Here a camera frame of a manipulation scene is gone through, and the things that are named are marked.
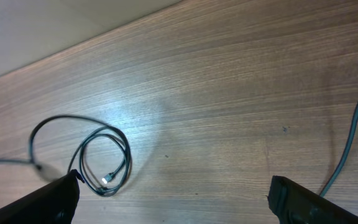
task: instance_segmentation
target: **gray wall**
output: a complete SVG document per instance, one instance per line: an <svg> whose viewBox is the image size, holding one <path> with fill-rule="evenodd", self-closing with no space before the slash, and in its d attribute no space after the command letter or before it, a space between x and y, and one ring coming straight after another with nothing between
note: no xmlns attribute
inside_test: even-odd
<svg viewBox="0 0 358 224"><path fill-rule="evenodd" d="M0 0L0 75L180 0Z"/></svg>

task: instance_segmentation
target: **black cable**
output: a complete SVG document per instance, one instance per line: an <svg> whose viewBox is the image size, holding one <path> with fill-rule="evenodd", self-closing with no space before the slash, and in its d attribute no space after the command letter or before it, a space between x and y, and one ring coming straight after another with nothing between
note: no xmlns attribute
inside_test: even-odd
<svg viewBox="0 0 358 224"><path fill-rule="evenodd" d="M0 162L16 163L16 164L30 164L30 165L35 166L36 169L42 170L42 166L37 163L37 160L35 159L35 156L34 156L34 138L35 138L35 135L37 134L39 129L42 126L44 126L45 124L47 124L48 122L56 120L56 119L61 119L61 118L80 119L80 120L90 121L90 122L102 125L101 128L98 128L97 130L93 131L90 135L88 135L81 142L81 144L78 146L78 148L74 152L73 157L71 158L70 164L69 164L68 169L67 169L67 173L69 173L69 171L71 170L71 166L73 165L73 162L74 162L74 159L75 159L76 155L78 153L80 153L80 158L78 160L78 162L79 162L78 165L79 165L79 168L80 168L80 173L81 173L85 183L88 185L88 187L95 194L97 194L99 196L102 196L102 197L113 196L125 184L125 181L128 178L129 168L130 168L130 164L131 164L131 149L129 147L129 143L128 143L127 138L125 137L125 134L121 130L119 130L118 128L115 128L113 126L110 126L108 123L105 123L103 121L99 121L97 119L89 118L89 117L86 117L86 116L77 116L77 115L69 115L69 114L57 115L57 116L52 116L50 118L47 118L47 119L41 121L41 123L39 123L33 129L33 131L30 134L30 138L29 138L29 157L30 157L30 159L29 160L0 159ZM115 137L112 134L102 133L102 131L111 131L114 134L117 134L119 138ZM114 143L116 143L116 145L118 146L118 148L121 150L121 152L124 155L124 158L122 159L122 162L119 165L119 167L114 172L110 172L109 174L107 174L103 178L103 181L106 184L107 182L110 182L111 180L113 180L113 178L116 176L116 174L118 172L120 172L125 167L122 179L115 187L111 187L111 188L97 187L96 184L94 184L92 182L92 180L88 177L88 173L86 172L86 169L83 167L83 165L84 165L84 154L85 154L85 151L86 151L86 147L92 140L94 140L96 138L108 138L108 139L112 140Z"/></svg>
<svg viewBox="0 0 358 224"><path fill-rule="evenodd" d="M326 195L327 191L332 186L332 184L334 183L336 177L338 177L338 175L341 172L343 166L345 165L347 156L349 155L349 152L351 150L352 142L353 142L353 139L354 139L354 134L356 133L357 121L358 121L358 102L356 104L356 108L354 109L351 128L349 130L349 135L347 136L347 141L346 141L345 149L343 150L341 160L339 161L339 164L335 168L334 173L329 178L329 180L327 181L326 185L320 191L319 195L321 197L324 197L324 195Z"/></svg>

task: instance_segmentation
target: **wood grain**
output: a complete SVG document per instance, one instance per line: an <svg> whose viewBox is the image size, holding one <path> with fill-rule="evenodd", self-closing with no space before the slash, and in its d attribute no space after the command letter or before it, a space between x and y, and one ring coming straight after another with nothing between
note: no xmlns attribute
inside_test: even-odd
<svg viewBox="0 0 358 224"><path fill-rule="evenodd" d="M0 157L48 116L92 116L125 132L132 175L112 198L82 185L74 223L278 223L272 175L317 192L357 100L358 0L183 1L1 77ZM49 124L36 155L64 172L94 128ZM98 177L111 146L89 147ZM44 184L0 165L0 207ZM358 215L358 128L326 198Z"/></svg>

